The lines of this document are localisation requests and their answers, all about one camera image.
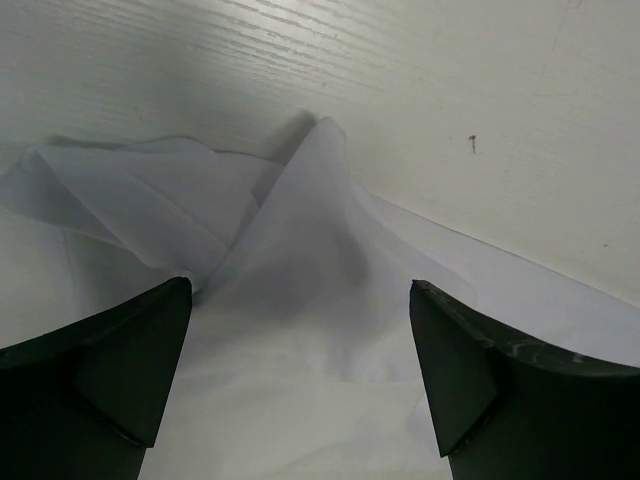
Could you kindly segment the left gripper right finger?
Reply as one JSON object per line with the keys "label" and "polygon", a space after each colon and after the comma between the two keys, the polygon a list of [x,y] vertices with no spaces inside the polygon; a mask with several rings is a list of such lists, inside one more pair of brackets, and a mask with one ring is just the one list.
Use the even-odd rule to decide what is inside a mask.
{"label": "left gripper right finger", "polygon": [[635,479],[639,371],[490,318],[416,280],[410,322],[456,479]]}

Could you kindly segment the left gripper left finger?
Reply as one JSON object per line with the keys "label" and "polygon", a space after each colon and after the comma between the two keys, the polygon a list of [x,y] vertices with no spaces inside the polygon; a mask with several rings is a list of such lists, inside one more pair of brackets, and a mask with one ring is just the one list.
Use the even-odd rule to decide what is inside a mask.
{"label": "left gripper left finger", "polygon": [[191,284],[177,277],[2,349],[2,478],[137,478],[191,311]]}

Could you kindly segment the white t shirt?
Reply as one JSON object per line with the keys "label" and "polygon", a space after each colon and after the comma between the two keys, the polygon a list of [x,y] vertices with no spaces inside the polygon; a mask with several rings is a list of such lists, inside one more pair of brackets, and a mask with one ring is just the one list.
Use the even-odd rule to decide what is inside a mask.
{"label": "white t shirt", "polygon": [[173,138],[33,145],[1,171],[6,343],[171,277],[195,308],[145,479],[447,479],[409,320],[425,279],[542,340],[631,366],[639,310],[359,186],[316,124],[279,165]]}

